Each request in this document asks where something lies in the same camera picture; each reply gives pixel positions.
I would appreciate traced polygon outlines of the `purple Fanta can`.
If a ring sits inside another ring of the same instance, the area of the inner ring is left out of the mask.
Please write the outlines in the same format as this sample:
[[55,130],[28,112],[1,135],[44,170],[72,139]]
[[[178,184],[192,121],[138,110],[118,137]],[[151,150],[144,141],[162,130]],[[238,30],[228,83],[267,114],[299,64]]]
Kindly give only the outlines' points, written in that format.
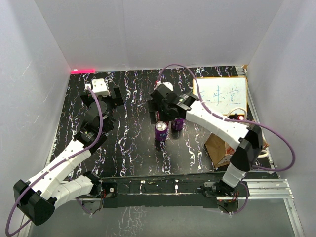
[[165,122],[159,121],[155,125],[155,139],[159,142],[163,142],[167,139],[168,126]]
[[175,131],[181,131],[183,129],[184,119],[178,118],[172,121],[171,128]]

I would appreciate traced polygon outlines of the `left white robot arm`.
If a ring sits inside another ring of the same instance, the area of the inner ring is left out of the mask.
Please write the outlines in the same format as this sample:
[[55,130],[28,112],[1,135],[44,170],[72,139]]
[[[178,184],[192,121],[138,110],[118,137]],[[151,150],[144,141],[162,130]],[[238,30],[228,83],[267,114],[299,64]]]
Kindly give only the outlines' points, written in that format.
[[85,86],[81,95],[88,110],[78,132],[68,146],[37,175],[13,186],[16,207],[36,226],[46,222],[55,209],[82,195],[97,197],[102,185],[90,171],[66,184],[63,180],[83,161],[90,158],[106,141],[113,130],[113,109],[124,104],[119,86],[109,91],[105,85]]

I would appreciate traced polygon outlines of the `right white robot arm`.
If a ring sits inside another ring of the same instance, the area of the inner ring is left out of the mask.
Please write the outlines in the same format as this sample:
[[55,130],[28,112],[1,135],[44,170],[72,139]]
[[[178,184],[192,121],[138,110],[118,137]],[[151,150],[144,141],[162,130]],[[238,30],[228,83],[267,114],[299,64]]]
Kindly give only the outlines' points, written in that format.
[[226,196],[233,195],[238,189],[238,183],[250,171],[263,149],[261,128],[210,113],[196,95],[191,92],[176,94],[165,84],[159,85],[150,96],[148,107],[152,123],[156,123],[156,112],[164,122],[184,119],[207,129],[234,150],[220,181],[221,192]]

